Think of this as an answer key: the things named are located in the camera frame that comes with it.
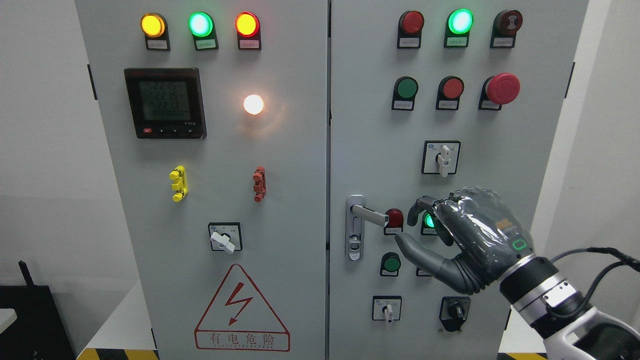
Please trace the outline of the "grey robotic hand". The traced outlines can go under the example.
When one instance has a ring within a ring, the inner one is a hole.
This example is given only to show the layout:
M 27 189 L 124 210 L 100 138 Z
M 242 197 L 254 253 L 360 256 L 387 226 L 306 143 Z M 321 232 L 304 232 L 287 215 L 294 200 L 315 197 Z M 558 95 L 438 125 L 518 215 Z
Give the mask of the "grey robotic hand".
M 534 253 L 528 230 L 489 189 L 469 187 L 443 199 L 420 197 L 409 210 L 408 225 L 416 225 L 422 212 L 433 218 L 442 242 L 457 244 L 461 253 L 446 259 L 406 232 L 395 235 L 398 248 L 409 262 L 460 294 L 484 290 Z

